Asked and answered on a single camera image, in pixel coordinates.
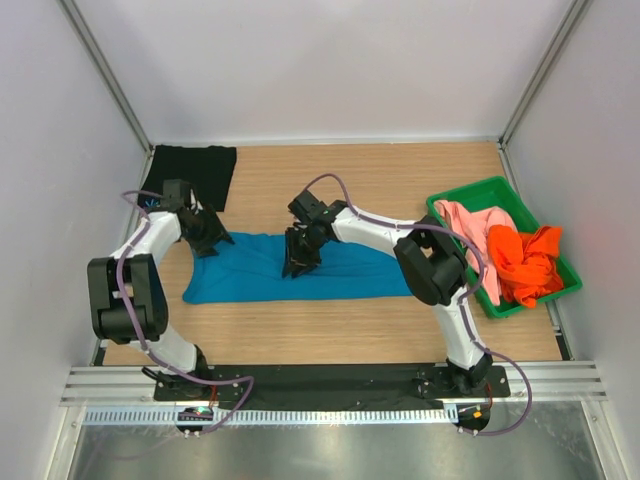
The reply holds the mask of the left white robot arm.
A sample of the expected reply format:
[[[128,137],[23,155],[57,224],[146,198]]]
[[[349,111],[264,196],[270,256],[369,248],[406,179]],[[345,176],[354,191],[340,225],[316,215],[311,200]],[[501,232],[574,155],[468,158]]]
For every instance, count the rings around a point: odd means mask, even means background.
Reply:
[[[122,198],[140,215],[134,233],[107,257],[87,266],[92,328],[101,340],[142,352],[191,400],[204,398],[215,380],[202,350],[172,327],[159,265],[171,246],[185,241],[197,259],[216,256],[220,242],[234,241],[216,211],[200,200],[196,188],[181,179],[166,180],[149,211],[127,191]]]

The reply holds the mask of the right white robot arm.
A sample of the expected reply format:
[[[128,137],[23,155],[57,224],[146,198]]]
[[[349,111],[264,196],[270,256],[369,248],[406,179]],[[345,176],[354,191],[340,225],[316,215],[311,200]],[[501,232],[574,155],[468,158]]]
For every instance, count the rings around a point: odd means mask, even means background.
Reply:
[[[480,339],[467,292],[467,261],[452,233],[431,216],[402,221],[374,215],[344,200],[327,205],[305,190],[288,205],[283,277],[297,278],[321,263],[329,242],[365,246],[393,257],[410,293],[434,309],[446,346],[453,389],[472,396],[487,384],[493,357]]]

